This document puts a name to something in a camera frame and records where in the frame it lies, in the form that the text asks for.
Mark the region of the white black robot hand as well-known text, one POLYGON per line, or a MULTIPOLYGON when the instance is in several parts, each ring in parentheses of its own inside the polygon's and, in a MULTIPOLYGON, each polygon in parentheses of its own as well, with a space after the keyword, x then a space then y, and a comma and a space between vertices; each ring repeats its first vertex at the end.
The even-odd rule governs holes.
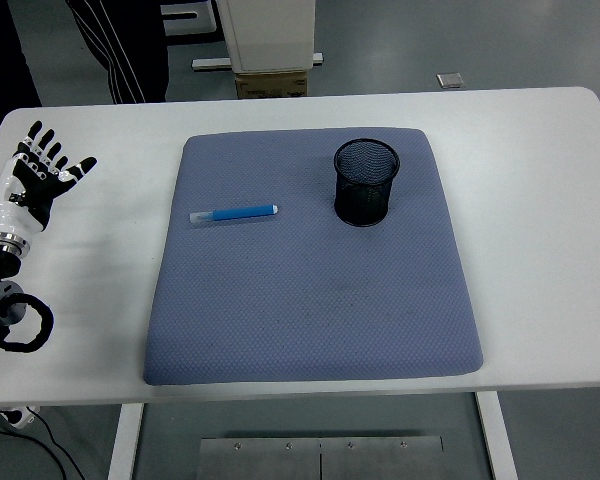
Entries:
POLYGON ((28 237, 44 231, 56 198, 97 164, 87 157, 71 165, 54 137, 52 129, 36 121, 6 161, 0 175, 0 232, 28 237))

